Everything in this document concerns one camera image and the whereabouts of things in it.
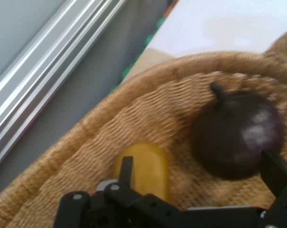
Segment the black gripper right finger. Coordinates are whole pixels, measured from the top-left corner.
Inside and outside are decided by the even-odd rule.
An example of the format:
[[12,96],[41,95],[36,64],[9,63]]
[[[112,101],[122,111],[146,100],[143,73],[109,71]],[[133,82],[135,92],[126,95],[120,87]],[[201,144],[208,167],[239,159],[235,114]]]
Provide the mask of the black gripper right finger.
[[278,153],[263,152],[260,176],[275,199],[262,219],[263,228],[287,228],[287,162]]

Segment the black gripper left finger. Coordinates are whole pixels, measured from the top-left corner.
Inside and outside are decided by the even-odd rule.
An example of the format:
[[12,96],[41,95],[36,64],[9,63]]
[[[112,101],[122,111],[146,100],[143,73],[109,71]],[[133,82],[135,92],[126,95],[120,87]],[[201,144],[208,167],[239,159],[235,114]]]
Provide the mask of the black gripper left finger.
[[185,214],[153,194],[132,189],[135,180],[132,156],[122,159],[120,175],[103,190],[65,194],[56,213],[55,228],[181,228]]

